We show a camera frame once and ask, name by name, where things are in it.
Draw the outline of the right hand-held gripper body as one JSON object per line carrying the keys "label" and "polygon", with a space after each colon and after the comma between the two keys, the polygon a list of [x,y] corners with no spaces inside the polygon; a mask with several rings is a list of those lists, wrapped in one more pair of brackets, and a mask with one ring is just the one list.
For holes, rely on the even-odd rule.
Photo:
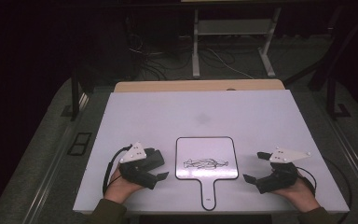
{"label": "right hand-held gripper body", "polygon": [[256,187],[261,194],[272,192],[277,189],[285,189],[295,184],[298,178],[297,168],[294,161],[307,159],[311,156],[309,152],[295,151],[277,147],[271,153],[269,160],[272,174],[257,179]]}

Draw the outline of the person's left hand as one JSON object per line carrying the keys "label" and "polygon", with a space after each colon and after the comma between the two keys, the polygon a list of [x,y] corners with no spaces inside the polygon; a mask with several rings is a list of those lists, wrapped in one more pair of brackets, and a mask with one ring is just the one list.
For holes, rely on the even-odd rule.
{"label": "person's left hand", "polygon": [[111,175],[109,186],[103,194],[103,197],[106,200],[123,204],[134,192],[143,188],[143,186],[124,179],[117,168]]}

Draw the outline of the person's right hand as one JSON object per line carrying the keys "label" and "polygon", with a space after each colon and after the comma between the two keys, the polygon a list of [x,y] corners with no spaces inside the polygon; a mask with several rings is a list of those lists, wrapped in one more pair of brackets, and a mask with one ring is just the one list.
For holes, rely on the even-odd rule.
{"label": "person's right hand", "polygon": [[320,207],[303,178],[298,177],[294,185],[273,191],[273,194],[282,196],[301,213],[307,213]]}

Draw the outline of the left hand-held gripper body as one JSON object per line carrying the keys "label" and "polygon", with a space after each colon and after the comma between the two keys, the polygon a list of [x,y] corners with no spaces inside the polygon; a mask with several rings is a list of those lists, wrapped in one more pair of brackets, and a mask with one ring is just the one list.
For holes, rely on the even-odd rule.
{"label": "left hand-held gripper body", "polygon": [[124,179],[148,189],[153,189],[158,182],[157,177],[149,173],[157,167],[157,151],[152,155],[146,155],[139,142],[130,146],[129,151],[119,160],[118,166]]}

